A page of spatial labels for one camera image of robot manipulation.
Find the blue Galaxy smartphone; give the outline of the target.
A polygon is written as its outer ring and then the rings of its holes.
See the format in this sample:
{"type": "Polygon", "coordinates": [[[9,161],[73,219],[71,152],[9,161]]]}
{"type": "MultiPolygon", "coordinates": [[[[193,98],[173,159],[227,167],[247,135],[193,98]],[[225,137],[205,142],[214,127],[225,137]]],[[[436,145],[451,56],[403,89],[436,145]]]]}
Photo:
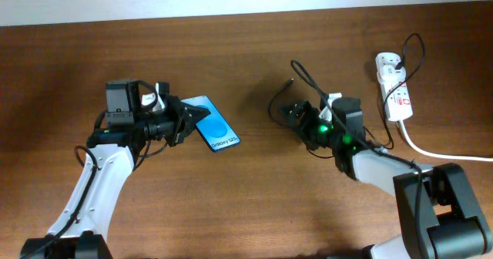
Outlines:
{"type": "Polygon", "coordinates": [[[207,96],[183,99],[183,102],[210,111],[207,117],[196,124],[196,129],[206,145],[213,152],[225,150],[240,144],[239,136],[207,96]]]}

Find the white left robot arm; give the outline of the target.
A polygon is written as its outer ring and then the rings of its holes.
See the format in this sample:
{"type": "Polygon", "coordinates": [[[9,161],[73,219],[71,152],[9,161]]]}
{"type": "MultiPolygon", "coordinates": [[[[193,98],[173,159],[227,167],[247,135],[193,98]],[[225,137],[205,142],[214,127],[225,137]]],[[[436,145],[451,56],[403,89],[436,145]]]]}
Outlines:
{"type": "Polygon", "coordinates": [[[129,176],[151,157],[153,141],[183,143],[210,110],[190,105],[138,79],[106,83],[107,107],[97,117],[76,159],[81,176],[57,221],[40,238],[29,238],[21,258],[110,258],[106,243],[112,214],[129,176]]]}

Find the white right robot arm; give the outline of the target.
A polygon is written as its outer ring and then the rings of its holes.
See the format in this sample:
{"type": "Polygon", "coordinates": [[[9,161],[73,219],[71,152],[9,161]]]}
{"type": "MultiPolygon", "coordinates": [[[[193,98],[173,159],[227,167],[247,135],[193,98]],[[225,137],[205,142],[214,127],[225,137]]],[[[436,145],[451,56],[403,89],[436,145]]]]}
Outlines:
{"type": "Polygon", "coordinates": [[[492,232],[460,165],[416,163],[366,139],[359,99],[342,97],[326,108],[308,101],[278,107],[309,151],[328,148],[338,170],[389,193],[401,232],[362,249],[361,258],[470,258],[492,250],[492,232]]]}

